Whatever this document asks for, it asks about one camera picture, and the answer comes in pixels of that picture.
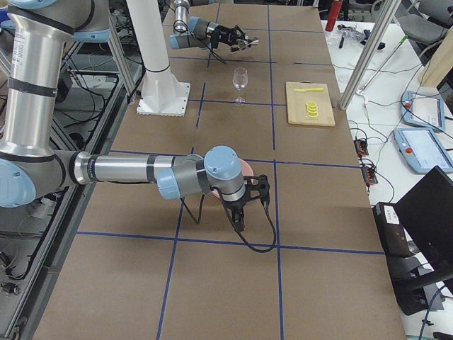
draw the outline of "blue joint cap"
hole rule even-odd
[[[73,37],[74,41],[81,43],[106,43],[110,39],[110,29],[95,30],[92,32],[76,32]]]
[[[0,207],[19,207],[35,197],[35,184],[27,173],[13,162],[0,159]]]
[[[187,22],[187,29],[189,32],[193,33],[193,30],[195,30],[195,26],[198,24],[198,20],[200,18],[197,16],[191,16]]]
[[[178,182],[173,169],[162,169],[157,175],[157,188],[166,200],[176,200],[181,197]]]
[[[8,4],[20,9],[43,9],[57,2],[57,0],[8,0]]]
[[[5,28],[7,30],[15,30],[16,25],[14,25],[14,22],[12,20],[7,20],[7,21],[2,21],[0,24],[1,28]]]
[[[229,181],[241,173],[241,162],[232,148],[219,146],[206,153],[205,169],[211,177]]]
[[[172,50],[179,50],[178,39],[176,39],[176,36],[177,36],[176,34],[172,34],[168,38]]]

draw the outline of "metal pole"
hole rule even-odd
[[[352,73],[352,76],[346,86],[343,97],[340,100],[340,109],[345,110],[348,108],[351,102],[352,96],[357,91],[359,83],[361,82],[365,71],[368,68],[374,53],[376,52],[377,46],[381,41],[384,33],[389,26],[391,19],[394,17],[395,12],[400,4],[401,0],[387,0],[384,3],[384,8],[379,16],[376,24],[373,27],[372,34],[369,37],[362,54],[360,55],[359,61]]]
[[[108,21],[110,24],[110,39],[108,41],[108,47],[110,47],[112,56],[115,59],[122,80],[125,83],[127,94],[130,96],[132,92],[134,92],[134,80],[132,79],[132,75],[130,74],[129,67],[127,66],[125,54],[121,47],[120,38],[116,33],[115,24],[112,21],[112,16],[109,16]]]

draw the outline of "wooden cutting board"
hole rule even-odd
[[[296,92],[294,90],[315,89],[319,87],[324,88],[324,91]],[[286,101],[289,124],[335,126],[335,118],[333,117],[332,104],[326,84],[287,81]],[[307,101],[314,101],[317,104],[318,117],[309,117],[305,106]]]

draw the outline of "robotic arm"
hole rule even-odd
[[[173,34],[170,35],[170,46],[174,50],[188,47],[218,48],[219,43],[230,46],[232,52],[243,51],[259,43],[254,37],[249,39],[242,29],[235,25],[228,28],[218,23],[206,21],[193,16],[188,20],[190,6],[208,5],[209,0],[176,0]]]
[[[272,250],[275,228],[268,214],[267,177],[244,178],[239,159],[229,147],[215,147],[205,158],[194,154],[186,157],[112,157],[51,149],[50,128],[64,43],[73,36],[83,41],[105,42],[109,38],[108,2],[9,2],[13,5],[9,7],[9,13],[16,25],[16,35],[8,80],[5,130],[0,140],[0,207],[26,205],[67,186],[97,181],[156,183],[165,199],[196,193],[206,195],[216,190],[230,223],[242,240],[253,250]],[[189,29],[194,22],[194,32],[204,27],[203,34],[210,38],[213,47],[216,41],[217,44],[238,45],[239,49],[242,43],[247,44],[239,42],[248,41],[242,31],[239,31],[242,38],[238,38],[234,35],[235,30],[228,31],[223,26],[197,18],[189,21]],[[243,207],[257,199],[273,227],[274,242],[267,249],[253,248],[241,235]]]

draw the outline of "white pole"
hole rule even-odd
[[[147,68],[137,112],[183,116],[190,84],[171,73],[157,0],[127,0],[127,6]]]

